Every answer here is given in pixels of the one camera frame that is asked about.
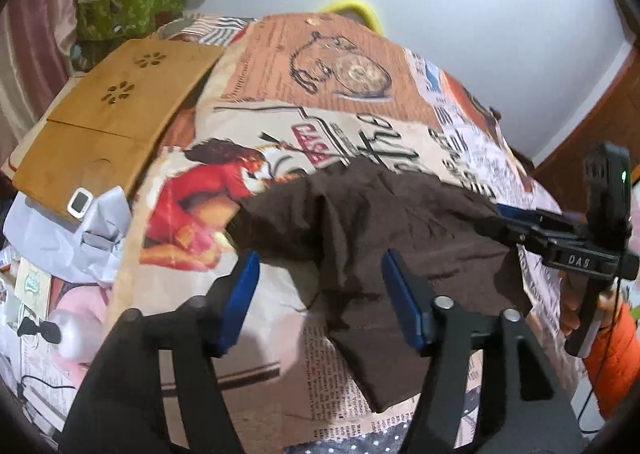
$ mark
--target watch face print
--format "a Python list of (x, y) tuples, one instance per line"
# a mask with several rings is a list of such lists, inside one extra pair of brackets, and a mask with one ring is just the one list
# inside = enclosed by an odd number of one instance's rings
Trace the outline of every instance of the watch face print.
[(352, 100), (379, 100), (391, 87), (391, 76), (379, 63), (342, 36), (311, 33), (311, 40), (289, 59), (291, 77), (309, 94), (321, 88)]

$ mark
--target wooden door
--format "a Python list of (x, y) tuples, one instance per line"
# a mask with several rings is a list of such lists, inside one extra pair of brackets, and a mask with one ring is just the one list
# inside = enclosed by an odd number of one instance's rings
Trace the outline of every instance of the wooden door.
[(631, 170), (640, 164), (640, 56), (633, 49), (615, 81), (571, 135), (533, 172), (564, 210), (585, 212), (582, 158), (600, 141), (629, 149)]

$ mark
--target black handle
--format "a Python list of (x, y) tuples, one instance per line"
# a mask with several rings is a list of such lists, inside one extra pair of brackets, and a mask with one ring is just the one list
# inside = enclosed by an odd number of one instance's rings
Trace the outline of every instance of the black handle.
[(572, 357), (586, 358), (591, 352), (591, 346), (602, 322), (603, 311), (598, 307), (598, 296), (611, 284), (601, 280), (587, 279), (582, 275), (572, 275), (569, 282), (581, 300), (578, 311), (580, 327), (567, 337), (564, 350)]

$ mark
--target black cable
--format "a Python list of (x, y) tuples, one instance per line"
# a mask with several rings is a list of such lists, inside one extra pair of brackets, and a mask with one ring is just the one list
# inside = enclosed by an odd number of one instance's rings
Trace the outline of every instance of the black cable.
[[(609, 328), (609, 339), (607, 339), (607, 345), (604, 349), (604, 355), (602, 356), (602, 360), (600, 361), (600, 366), (598, 367), (598, 372), (596, 373), (596, 377), (593, 380), (593, 384), (591, 384), (591, 390), (589, 391), (589, 395), (587, 396), (587, 399), (584, 401), (584, 404), (582, 405), (582, 409), (580, 409), (580, 412), (578, 413), (578, 427), (580, 427), (580, 420), (582, 419), (582, 415), (584, 414), (584, 411), (587, 409), (587, 404), (589, 403), (591, 396), (593, 396), (593, 390), (594, 387), (596, 387), (597, 383), (598, 383), (598, 379), (600, 378), (600, 373), (602, 372), (602, 369), (604, 368), (604, 363), (607, 360), (607, 357), (609, 356), (609, 347), (611, 345), (611, 339), (613, 337), (613, 329), (616, 326), (616, 324), (618, 323), (618, 299), (620, 297), (620, 282), (621, 279), (618, 278), (618, 286), (616, 287), (616, 299), (614, 302), (614, 315), (613, 315), (613, 320), (611, 322), (611, 326)], [(580, 427), (580, 431), (583, 434), (596, 434), (597, 432), (600, 432), (600, 429), (597, 430), (583, 430), (582, 427)]]
[(31, 376), (31, 374), (23, 374), (21, 379), (20, 379), (20, 385), (24, 385), (24, 379), (25, 378), (31, 378), (32, 380), (37, 380), (38, 382), (40, 382), (41, 384), (44, 384), (47, 387), (50, 387), (51, 389), (75, 389), (75, 386), (52, 386), (49, 382), (45, 382), (43, 379), (38, 378), (37, 376)]

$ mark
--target paw print cutout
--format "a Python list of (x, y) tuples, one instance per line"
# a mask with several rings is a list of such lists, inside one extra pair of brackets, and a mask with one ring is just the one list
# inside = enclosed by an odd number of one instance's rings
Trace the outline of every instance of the paw print cutout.
[(120, 82), (118, 85), (111, 85), (107, 89), (107, 94), (105, 94), (101, 101), (106, 101), (109, 105), (113, 105), (118, 100), (126, 100), (129, 98), (129, 93), (136, 87), (134, 84), (129, 84), (129, 82)]
[(152, 66), (159, 66), (165, 58), (166, 58), (166, 55), (162, 55), (159, 52), (147, 53), (139, 60), (136, 60), (134, 63), (139, 68), (144, 69), (149, 64), (151, 64)]

